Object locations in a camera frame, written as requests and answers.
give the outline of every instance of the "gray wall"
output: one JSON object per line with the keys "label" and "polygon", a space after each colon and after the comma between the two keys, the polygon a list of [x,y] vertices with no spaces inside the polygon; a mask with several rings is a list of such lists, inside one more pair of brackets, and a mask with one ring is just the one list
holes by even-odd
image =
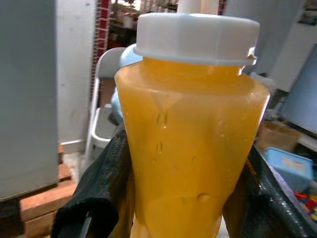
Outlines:
{"label": "gray wall", "polygon": [[285,45],[280,51],[270,74],[278,88],[288,92],[302,71],[314,44],[317,44],[317,26],[309,26],[294,21]]}
{"label": "gray wall", "polygon": [[270,73],[295,20],[302,0],[228,0],[225,15],[260,23],[254,70]]}
{"label": "gray wall", "polygon": [[86,140],[96,0],[57,0],[58,140]]}
{"label": "gray wall", "polygon": [[53,0],[0,7],[0,201],[57,181]]}

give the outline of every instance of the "orange juice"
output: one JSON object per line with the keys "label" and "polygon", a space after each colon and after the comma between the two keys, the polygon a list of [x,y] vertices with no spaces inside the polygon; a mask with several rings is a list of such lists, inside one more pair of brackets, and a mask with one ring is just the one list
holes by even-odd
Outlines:
{"label": "orange juice", "polygon": [[241,66],[152,58],[115,80],[135,176],[133,238],[215,237],[269,92]]}

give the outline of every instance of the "blue plastic box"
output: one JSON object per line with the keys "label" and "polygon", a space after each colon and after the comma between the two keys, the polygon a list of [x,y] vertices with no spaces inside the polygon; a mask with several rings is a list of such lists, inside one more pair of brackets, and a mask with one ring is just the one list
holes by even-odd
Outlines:
{"label": "blue plastic box", "polygon": [[273,147],[264,150],[264,158],[293,191],[303,191],[313,180],[313,162],[310,159]]}

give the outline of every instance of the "red brick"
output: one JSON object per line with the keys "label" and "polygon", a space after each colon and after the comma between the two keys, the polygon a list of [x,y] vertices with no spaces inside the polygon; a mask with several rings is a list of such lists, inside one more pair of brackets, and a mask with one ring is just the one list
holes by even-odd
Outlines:
{"label": "red brick", "polygon": [[104,52],[105,52],[104,49],[98,49],[97,56],[98,57],[102,56]]}
{"label": "red brick", "polygon": [[100,19],[99,27],[102,28],[102,29],[106,29],[107,21],[103,20],[103,19]]}
{"label": "red brick", "polygon": [[101,0],[101,7],[108,8],[109,0]]}
{"label": "red brick", "polygon": [[107,19],[107,16],[108,16],[108,11],[105,9],[101,9],[100,10],[100,17]]}
{"label": "red brick", "polygon": [[97,40],[97,48],[104,48],[105,47],[105,40],[104,39],[99,39]]}
{"label": "red brick", "polygon": [[105,38],[106,38],[106,30],[99,29],[99,36],[98,36],[98,38],[100,38],[100,39],[105,39]]}

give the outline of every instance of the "white lid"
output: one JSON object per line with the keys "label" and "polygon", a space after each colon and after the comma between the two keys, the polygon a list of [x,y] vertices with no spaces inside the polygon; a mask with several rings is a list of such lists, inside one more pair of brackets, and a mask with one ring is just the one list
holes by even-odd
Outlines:
{"label": "white lid", "polygon": [[210,8],[214,1],[183,0],[177,13],[141,15],[134,52],[144,57],[198,64],[255,64],[259,23],[196,13],[215,12]]}

